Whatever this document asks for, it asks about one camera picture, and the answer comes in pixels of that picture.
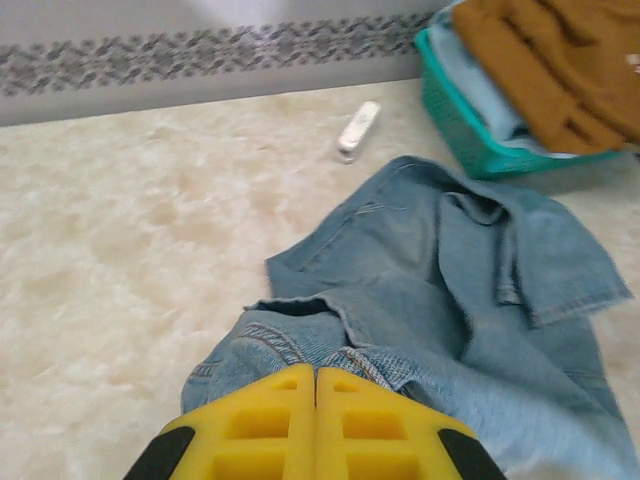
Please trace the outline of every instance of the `wall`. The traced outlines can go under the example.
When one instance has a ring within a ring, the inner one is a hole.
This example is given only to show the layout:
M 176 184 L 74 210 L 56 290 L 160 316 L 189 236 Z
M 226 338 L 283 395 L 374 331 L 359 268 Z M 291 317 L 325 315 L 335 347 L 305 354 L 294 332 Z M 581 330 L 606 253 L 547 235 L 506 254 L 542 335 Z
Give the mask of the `wall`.
M 419 75 L 447 0 L 0 0 L 0 125 Z

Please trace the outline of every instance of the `denim jacket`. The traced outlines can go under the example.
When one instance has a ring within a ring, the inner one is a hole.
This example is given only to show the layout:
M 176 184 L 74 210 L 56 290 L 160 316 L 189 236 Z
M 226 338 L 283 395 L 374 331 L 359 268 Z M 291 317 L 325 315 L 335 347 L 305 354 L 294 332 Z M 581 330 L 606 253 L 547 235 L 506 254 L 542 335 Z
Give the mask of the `denim jacket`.
M 267 269 L 274 299 L 194 369 L 185 412 L 306 362 L 459 419 L 505 471 L 640 478 L 588 318 L 631 294 L 559 203 L 400 157 Z

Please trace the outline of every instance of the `beige floor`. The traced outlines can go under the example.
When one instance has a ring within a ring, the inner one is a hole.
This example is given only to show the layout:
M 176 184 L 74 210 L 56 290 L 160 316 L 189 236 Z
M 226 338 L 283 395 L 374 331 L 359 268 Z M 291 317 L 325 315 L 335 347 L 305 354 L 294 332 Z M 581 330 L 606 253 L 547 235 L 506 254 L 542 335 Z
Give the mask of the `beige floor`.
M 395 82 L 0 130 L 0 477 L 121 478 L 179 414 L 190 369 L 243 305 L 268 295 L 266 257 L 394 156 L 454 164 L 419 88 Z M 333 140 L 368 99 L 383 105 L 377 131 L 355 164 L 340 165 Z M 637 162 L 516 183 L 568 205 L 640 293 Z M 594 319 L 636 443 L 638 307 Z

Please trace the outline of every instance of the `patterned wall tile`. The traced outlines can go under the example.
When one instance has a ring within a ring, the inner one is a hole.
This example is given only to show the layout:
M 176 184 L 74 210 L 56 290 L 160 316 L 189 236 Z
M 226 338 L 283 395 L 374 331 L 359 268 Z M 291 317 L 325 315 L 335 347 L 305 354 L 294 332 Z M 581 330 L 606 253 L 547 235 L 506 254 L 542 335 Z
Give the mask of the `patterned wall tile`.
M 34 95 L 416 53 L 430 14 L 0 46 L 0 91 Z

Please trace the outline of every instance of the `teal laundry basket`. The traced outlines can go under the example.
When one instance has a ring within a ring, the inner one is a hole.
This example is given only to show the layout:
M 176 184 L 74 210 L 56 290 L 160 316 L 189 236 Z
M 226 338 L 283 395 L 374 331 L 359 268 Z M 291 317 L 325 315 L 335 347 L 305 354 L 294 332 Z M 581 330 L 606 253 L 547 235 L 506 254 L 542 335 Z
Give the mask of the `teal laundry basket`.
M 482 119 L 448 80 L 429 42 L 429 29 L 416 35 L 422 55 L 422 102 L 449 144 L 462 168 L 472 178 L 491 179 L 528 172 L 540 172 L 598 160 L 618 152 L 556 159 L 536 155 L 522 148 L 508 148 L 491 139 Z

